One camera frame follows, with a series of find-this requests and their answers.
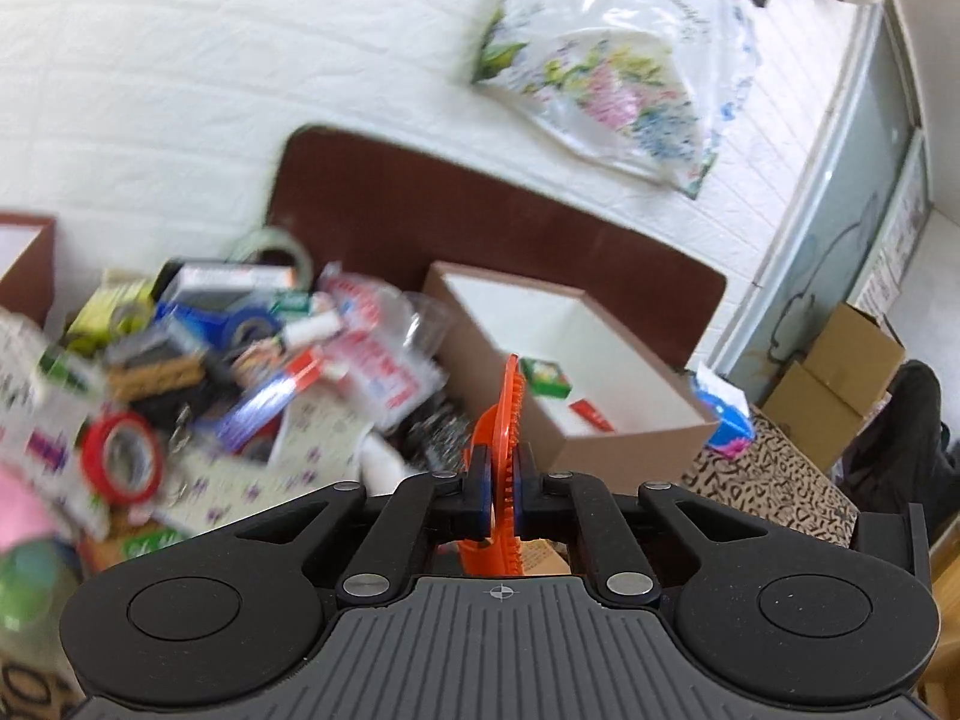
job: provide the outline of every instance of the plastic bag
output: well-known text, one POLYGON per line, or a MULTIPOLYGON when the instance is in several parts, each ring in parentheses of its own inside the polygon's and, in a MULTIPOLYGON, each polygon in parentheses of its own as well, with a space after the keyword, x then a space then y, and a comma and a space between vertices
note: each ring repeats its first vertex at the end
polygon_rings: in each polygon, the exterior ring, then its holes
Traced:
POLYGON ((402 343, 414 322, 413 307, 400 290, 378 278, 348 274, 340 263, 323 269, 317 288, 333 298, 347 330, 377 330, 402 343))
POLYGON ((390 430, 446 383, 446 374, 414 349, 386 343, 380 333, 343 333, 325 346, 349 368, 344 397, 376 427, 390 430))
POLYGON ((693 197, 758 57, 746 0, 500 0, 474 82, 580 156, 693 197))

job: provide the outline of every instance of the orange plastic object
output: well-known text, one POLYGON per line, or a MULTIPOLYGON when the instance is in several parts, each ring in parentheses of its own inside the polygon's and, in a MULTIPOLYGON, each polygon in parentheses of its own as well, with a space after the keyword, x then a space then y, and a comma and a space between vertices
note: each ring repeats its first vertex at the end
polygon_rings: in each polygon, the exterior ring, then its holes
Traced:
POLYGON ((525 381, 520 373, 520 358, 512 354, 503 374, 500 400, 486 410, 473 428, 470 449, 491 447, 493 477, 493 528, 484 543, 461 541, 460 561, 467 574, 482 577, 518 577, 520 539, 514 531, 514 449, 520 440, 520 404, 525 381))

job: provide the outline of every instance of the floral print plastic bag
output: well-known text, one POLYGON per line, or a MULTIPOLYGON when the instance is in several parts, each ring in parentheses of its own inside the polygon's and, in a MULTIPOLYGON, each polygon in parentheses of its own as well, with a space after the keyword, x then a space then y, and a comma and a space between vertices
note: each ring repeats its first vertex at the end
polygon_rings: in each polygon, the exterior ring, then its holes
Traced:
POLYGON ((580 156, 696 196, 760 57, 746 0, 500 0, 474 82, 580 156))

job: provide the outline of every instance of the crosshair marking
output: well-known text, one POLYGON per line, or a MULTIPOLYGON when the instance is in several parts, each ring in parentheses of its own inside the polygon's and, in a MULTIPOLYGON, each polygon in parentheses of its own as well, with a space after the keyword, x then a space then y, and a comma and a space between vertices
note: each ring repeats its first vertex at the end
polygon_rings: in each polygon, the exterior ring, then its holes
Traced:
POLYGON ((505 584, 498 584, 493 590, 490 591, 490 594, 493 595, 496 600, 503 602, 507 598, 510 598, 514 594, 512 587, 507 587, 505 584))

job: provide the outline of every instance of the blue tissue package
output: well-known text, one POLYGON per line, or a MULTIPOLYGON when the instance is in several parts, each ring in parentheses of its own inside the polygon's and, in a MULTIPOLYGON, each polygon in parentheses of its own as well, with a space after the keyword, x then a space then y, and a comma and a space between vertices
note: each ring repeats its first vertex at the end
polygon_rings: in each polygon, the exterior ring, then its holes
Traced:
POLYGON ((743 391, 728 384, 704 365, 698 368, 690 384, 694 394, 720 420, 717 429, 707 440, 707 446, 728 460, 742 455, 757 437, 743 391))

